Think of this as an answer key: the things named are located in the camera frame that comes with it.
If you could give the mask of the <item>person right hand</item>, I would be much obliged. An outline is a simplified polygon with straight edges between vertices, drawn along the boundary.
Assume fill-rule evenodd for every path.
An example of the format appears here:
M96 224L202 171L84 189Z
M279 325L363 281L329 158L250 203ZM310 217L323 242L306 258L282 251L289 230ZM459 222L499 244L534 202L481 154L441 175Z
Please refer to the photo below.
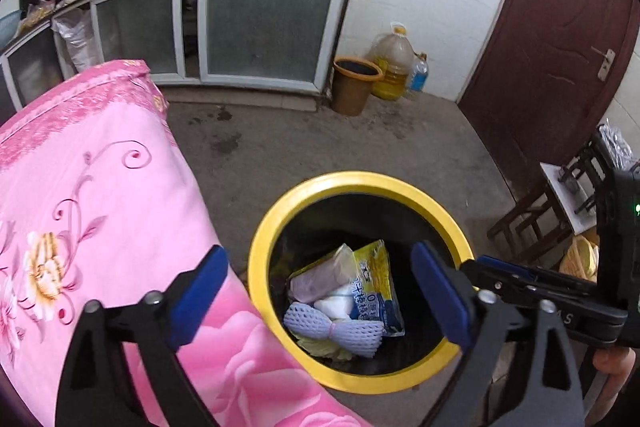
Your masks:
M586 426L596 425L612 409L634 370L636 352L626 347L609 347L598 350L592 361L593 366L606 375L606 382L586 417Z

